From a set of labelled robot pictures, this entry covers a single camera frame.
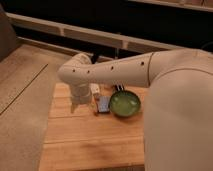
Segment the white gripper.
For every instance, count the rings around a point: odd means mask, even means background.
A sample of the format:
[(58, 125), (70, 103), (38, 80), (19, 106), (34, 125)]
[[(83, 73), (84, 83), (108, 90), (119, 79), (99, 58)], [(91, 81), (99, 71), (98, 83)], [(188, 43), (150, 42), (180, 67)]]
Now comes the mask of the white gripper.
[(70, 92), (71, 92), (71, 101), (73, 102), (70, 106), (70, 113), (74, 113), (75, 111), (75, 104), (87, 104), (90, 103), (90, 107), (93, 113), (96, 113), (96, 104), (95, 102), (91, 101), (92, 93), (90, 90), (90, 85), (86, 84), (79, 84), (79, 85), (70, 85)]

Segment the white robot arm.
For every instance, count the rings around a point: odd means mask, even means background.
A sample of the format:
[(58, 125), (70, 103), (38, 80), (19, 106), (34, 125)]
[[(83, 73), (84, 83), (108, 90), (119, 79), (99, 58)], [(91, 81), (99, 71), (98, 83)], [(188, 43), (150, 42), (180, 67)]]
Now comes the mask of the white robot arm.
[(76, 104), (91, 101), (91, 83), (148, 89), (145, 171), (213, 171), (212, 53), (176, 49), (96, 64), (80, 53), (58, 74)]

